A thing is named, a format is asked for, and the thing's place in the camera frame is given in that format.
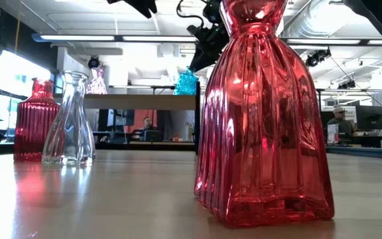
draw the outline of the clear glass vase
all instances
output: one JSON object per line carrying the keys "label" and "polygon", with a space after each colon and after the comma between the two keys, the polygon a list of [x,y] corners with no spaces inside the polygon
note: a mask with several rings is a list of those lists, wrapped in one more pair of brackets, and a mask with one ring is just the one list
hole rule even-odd
{"label": "clear glass vase", "polygon": [[95,144],[84,111],[88,76],[81,72],[63,71],[62,77],[63,102],[48,132],[42,162],[89,164],[95,158]]}

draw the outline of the bottle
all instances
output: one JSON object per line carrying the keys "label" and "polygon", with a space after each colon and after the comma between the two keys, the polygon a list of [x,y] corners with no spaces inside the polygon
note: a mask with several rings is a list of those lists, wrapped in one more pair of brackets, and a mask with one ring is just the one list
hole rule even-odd
{"label": "bottle", "polygon": [[15,162],[40,162],[46,135],[60,109],[52,97],[52,81],[32,80],[32,96],[17,105]]}
{"label": "bottle", "polygon": [[185,123],[185,141],[188,141],[188,134],[189,134],[189,131],[190,131],[190,123],[186,122]]}
{"label": "bottle", "polygon": [[63,71],[63,102],[46,138],[42,162],[63,165],[90,164],[95,158],[91,127],[86,120],[84,96],[88,76]]}
{"label": "bottle", "polygon": [[334,215],[316,90],[275,36],[286,3],[221,4],[230,42],[204,98],[194,194],[227,226]]}

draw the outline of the person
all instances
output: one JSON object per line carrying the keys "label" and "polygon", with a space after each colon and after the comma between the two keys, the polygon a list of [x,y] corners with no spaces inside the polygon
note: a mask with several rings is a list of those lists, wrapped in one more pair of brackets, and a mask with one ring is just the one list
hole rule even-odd
{"label": "person", "polygon": [[153,122],[151,121],[150,117],[144,118],[144,127],[142,127],[141,129],[145,129],[145,130],[154,129]]}
{"label": "person", "polygon": [[346,111],[341,107],[336,107],[332,112],[334,113],[334,118],[328,122],[328,125],[338,124],[338,133],[345,133],[348,136],[354,136],[355,129],[353,124],[346,120]]}

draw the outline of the table surface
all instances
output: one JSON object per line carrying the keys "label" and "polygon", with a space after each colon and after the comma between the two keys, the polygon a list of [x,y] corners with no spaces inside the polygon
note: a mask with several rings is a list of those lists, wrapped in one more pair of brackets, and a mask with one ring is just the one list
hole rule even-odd
{"label": "table surface", "polygon": [[90,167],[0,156],[3,238],[382,238],[382,159],[329,155],[331,221],[228,229],[196,202],[193,152],[98,151]]}

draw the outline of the red glass vase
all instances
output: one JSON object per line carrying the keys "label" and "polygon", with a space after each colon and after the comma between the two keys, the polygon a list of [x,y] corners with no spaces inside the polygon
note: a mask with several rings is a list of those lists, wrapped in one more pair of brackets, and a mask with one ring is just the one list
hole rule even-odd
{"label": "red glass vase", "polygon": [[230,42],[206,90],[194,193],[227,226],[334,215],[315,87],[275,36],[286,3],[221,5]]}
{"label": "red glass vase", "polygon": [[41,162],[46,134],[60,109],[52,89],[51,80],[34,78],[32,96],[17,105],[15,162]]}

